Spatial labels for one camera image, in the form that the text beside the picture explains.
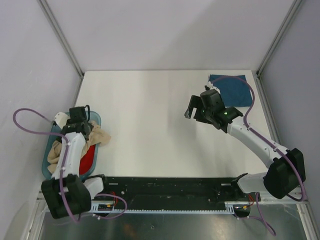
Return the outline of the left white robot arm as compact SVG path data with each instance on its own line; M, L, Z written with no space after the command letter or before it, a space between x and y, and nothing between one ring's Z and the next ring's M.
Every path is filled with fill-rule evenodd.
M66 121L59 136L62 148L57 167L51 179L41 184L41 191L54 219L74 217L88 212L92 200L97 197L105 200L111 188L103 183L101 176L82 181L79 168L82 151L93 126L87 121Z

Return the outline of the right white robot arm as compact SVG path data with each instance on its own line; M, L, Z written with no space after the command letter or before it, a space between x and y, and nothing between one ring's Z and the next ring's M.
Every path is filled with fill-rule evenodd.
M302 202L307 198L304 181L306 172L303 153L289 150L263 136L248 122L248 113L234 106L226 107L220 90L209 83L199 96L192 95L185 118L214 126L249 148L265 165L267 172L244 173L233 180L231 196L242 201L249 193L268 192L277 199L289 197Z

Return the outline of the beige t shirt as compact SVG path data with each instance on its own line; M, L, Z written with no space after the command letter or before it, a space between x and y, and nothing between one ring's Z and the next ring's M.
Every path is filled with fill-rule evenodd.
M90 120L89 123L93 125L93 129L89 135L88 141L83 147L81 158L87 153L90 146L93 146L93 145L104 146L108 144L109 141L111 140L111 136L107 132L105 132L103 129L101 129L101 126L98 125L94 120ZM62 149L62 143L59 142L58 140L55 140L47 156L47 161L49 163L49 166L47 167L47 169L51 174L53 174L57 168L61 149Z

